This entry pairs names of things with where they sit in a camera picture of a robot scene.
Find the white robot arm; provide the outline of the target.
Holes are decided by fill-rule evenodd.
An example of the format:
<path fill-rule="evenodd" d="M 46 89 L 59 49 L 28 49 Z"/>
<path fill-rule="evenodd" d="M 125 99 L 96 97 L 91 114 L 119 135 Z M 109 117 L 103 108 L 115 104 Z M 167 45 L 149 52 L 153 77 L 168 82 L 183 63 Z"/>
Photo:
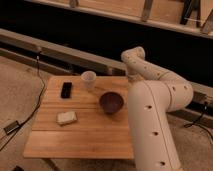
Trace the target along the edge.
<path fill-rule="evenodd" d="M 190 82 L 146 61 L 142 47 L 124 51 L 121 59 L 130 83 L 128 121 L 137 171 L 183 171 L 166 113 L 192 101 Z"/>

